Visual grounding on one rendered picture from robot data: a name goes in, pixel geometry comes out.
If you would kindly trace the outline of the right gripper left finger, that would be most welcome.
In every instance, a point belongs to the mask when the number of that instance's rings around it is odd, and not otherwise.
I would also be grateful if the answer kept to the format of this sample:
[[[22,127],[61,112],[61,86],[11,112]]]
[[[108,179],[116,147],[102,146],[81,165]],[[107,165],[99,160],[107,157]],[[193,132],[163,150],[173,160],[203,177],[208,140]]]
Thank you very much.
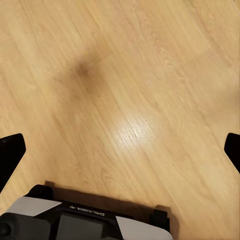
[[[26,153],[23,134],[0,138],[0,193]]]

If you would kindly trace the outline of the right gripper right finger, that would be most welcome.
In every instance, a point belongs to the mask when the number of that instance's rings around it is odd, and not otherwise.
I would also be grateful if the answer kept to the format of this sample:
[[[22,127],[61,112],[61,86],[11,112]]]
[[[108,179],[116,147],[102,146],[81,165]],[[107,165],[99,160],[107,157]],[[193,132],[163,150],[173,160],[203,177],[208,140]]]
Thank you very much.
[[[228,133],[224,151],[240,173],[240,135]]]

